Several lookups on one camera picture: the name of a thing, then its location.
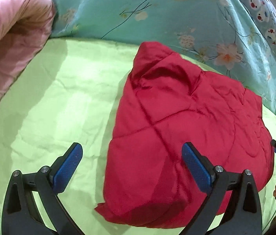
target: black cable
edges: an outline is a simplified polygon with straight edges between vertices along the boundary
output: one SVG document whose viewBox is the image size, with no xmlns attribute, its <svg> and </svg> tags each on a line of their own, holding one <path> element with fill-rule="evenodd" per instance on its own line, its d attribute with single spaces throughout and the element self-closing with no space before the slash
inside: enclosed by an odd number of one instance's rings
<svg viewBox="0 0 276 235">
<path fill-rule="evenodd" d="M 269 222 L 267 223 L 267 225 L 266 225 L 266 226 L 264 227 L 264 229 L 262 230 L 262 232 L 263 232 L 263 231 L 266 229 L 266 227 L 270 224 L 270 222 L 271 222 L 272 219 L 274 218 L 275 214 L 276 214 L 276 210 L 275 210 L 275 212 L 274 212 L 272 218 L 269 220 Z"/>
</svg>

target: metal screw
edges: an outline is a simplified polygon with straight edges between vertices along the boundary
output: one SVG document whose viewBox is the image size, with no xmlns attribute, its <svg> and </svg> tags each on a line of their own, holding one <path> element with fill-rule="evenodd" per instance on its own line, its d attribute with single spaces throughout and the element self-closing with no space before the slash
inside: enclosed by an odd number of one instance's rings
<svg viewBox="0 0 276 235">
<path fill-rule="evenodd" d="M 49 170 L 49 167 L 48 167 L 48 166 L 43 166 L 43 167 L 41 168 L 41 172 L 42 172 L 42 173 L 46 173 L 48 170 Z"/>
<path fill-rule="evenodd" d="M 14 177 L 17 177 L 19 174 L 20 174 L 20 171 L 19 171 L 19 170 L 16 170 L 16 171 L 13 172 L 13 176 L 14 176 Z"/>
<path fill-rule="evenodd" d="M 251 176 L 251 175 L 252 175 L 252 172 L 251 172 L 251 170 L 249 170 L 249 169 L 246 169 L 244 172 L 245 172 L 248 176 Z"/>
<path fill-rule="evenodd" d="M 223 167 L 222 166 L 215 166 L 215 170 L 217 171 L 217 172 L 223 172 L 224 171 L 224 169 L 223 169 Z"/>
</svg>

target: light green sheet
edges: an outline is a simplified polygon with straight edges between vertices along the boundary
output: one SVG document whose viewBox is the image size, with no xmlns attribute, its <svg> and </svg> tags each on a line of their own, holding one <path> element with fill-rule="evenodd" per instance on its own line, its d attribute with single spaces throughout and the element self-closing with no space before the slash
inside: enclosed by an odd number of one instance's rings
<svg viewBox="0 0 276 235">
<path fill-rule="evenodd" d="M 115 225 L 93 210 L 103 201 L 108 144 L 137 49 L 100 40 L 52 39 L 12 85 L 0 102 L 0 230 L 11 173 L 16 169 L 36 172 L 43 165 L 51 165 L 73 142 L 79 142 L 84 149 L 83 159 L 59 197 L 85 234 L 179 234 L 181 228 Z M 263 121 L 276 140 L 276 116 L 264 106 Z M 275 182 L 276 162 L 273 178 L 260 192 L 264 225 L 276 210 L 272 196 Z M 35 197 L 43 219 L 52 227 Z M 220 219 L 216 217 L 213 226 Z"/>
</svg>

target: red quilt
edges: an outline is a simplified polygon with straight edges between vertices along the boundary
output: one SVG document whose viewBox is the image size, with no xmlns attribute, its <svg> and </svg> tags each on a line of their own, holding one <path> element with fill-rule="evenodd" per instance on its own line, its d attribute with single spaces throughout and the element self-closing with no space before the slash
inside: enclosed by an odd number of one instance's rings
<svg viewBox="0 0 276 235">
<path fill-rule="evenodd" d="M 213 165 L 239 173 L 250 169 L 258 190 L 272 176 L 274 151 L 261 97 L 160 43 L 142 43 L 109 145 L 105 203 L 96 211 L 113 223 L 186 226 L 206 196 L 181 159 L 189 141 Z"/>
</svg>

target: pink comforter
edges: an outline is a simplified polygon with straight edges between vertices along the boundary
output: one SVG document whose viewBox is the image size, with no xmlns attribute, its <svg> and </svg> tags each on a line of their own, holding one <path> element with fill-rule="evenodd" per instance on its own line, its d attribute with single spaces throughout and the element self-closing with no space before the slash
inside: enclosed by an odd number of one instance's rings
<svg viewBox="0 0 276 235">
<path fill-rule="evenodd" d="M 0 99 L 51 34 L 52 0 L 0 0 Z"/>
</svg>

